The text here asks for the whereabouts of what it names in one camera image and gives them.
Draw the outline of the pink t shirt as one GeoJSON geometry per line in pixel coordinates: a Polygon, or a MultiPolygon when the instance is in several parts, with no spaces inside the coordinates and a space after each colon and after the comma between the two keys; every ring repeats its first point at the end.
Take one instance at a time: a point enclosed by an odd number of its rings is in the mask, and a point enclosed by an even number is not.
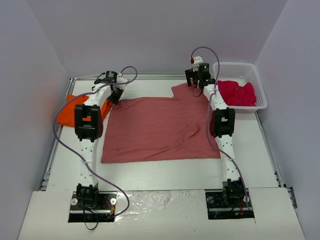
{"type": "Polygon", "coordinates": [[[123,99],[108,113],[102,164],[218,159],[208,142],[208,99],[183,83],[172,97],[123,99]]]}

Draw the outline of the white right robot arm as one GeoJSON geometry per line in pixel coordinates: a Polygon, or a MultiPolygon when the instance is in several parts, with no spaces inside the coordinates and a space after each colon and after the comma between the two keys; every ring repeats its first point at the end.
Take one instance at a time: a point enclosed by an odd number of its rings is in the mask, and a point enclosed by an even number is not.
{"type": "Polygon", "coordinates": [[[219,151],[222,161],[222,202],[232,207],[245,195],[233,148],[236,112],[223,100],[216,81],[211,78],[208,63],[194,63],[185,75],[187,85],[201,89],[208,99],[205,132],[208,140],[214,138],[216,144],[213,147],[219,151]]]}

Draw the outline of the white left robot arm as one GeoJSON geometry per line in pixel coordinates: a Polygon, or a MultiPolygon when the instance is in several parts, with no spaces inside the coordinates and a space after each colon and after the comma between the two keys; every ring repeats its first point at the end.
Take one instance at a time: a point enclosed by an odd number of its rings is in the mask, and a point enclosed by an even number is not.
{"type": "Polygon", "coordinates": [[[94,81],[92,94],[82,104],[74,108],[74,130],[80,143],[80,154],[84,158],[80,167],[79,183],[76,187],[76,197],[89,209],[97,208],[101,203],[98,189],[98,179],[92,173],[97,165],[97,148],[103,134],[102,107],[106,100],[113,97],[117,100],[124,86],[117,85],[118,73],[106,71],[102,78],[94,81]]]}

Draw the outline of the magenta t shirt in basket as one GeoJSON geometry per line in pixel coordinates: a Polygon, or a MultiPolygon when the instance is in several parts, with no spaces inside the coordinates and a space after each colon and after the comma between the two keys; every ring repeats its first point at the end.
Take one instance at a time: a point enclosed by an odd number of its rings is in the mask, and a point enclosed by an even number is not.
{"type": "Polygon", "coordinates": [[[219,80],[217,82],[219,92],[229,106],[254,107],[257,97],[251,83],[240,86],[236,81],[219,80]]]}

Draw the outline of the white plastic basket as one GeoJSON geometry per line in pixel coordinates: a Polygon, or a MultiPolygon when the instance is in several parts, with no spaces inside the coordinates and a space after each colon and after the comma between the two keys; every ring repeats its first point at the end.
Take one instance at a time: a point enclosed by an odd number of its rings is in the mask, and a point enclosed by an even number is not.
{"type": "Polygon", "coordinates": [[[218,74],[222,99],[238,113],[254,113],[267,107],[267,99],[256,67],[251,63],[221,62],[213,65],[218,74]]]}

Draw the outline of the orange folded t shirt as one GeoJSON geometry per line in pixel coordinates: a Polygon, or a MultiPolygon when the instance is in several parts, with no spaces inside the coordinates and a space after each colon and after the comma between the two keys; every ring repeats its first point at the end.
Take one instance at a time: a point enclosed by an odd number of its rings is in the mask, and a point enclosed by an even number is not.
{"type": "MultiPolygon", "coordinates": [[[[67,106],[65,106],[60,112],[60,114],[58,115],[57,124],[74,128],[75,127],[75,106],[84,104],[85,101],[88,100],[88,98],[89,98],[88,95],[81,96],[73,100],[67,106]]],[[[113,105],[114,104],[111,101],[106,100],[104,102],[103,106],[100,108],[102,120],[104,120],[107,117],[107,114],[109,113],[113,105]]]]}

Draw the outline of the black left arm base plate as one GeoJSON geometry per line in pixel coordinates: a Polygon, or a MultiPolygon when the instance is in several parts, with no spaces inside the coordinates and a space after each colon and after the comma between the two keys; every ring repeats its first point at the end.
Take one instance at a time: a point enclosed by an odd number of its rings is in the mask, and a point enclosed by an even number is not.
{"type": "Polygon", "coordinates": [[[99,194],[97,203],[83,201],[73,192],[69,207],[69,223],[111,223],[115,220],[117,194],[103,191],[99,194]]]}

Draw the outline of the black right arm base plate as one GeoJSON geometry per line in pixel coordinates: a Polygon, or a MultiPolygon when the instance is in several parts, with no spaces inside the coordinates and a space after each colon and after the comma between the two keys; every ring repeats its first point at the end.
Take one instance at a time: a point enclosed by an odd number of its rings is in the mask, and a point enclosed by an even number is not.
{"type": "Polygon", "coordinates": [[[209,220],[240,220],[254,219],[255,214],[252,210],[252,203],[245,195],[231,199],[227,202],[223,198],[221,190],[206,190],[205,200],[207,217],[209,220]]]}

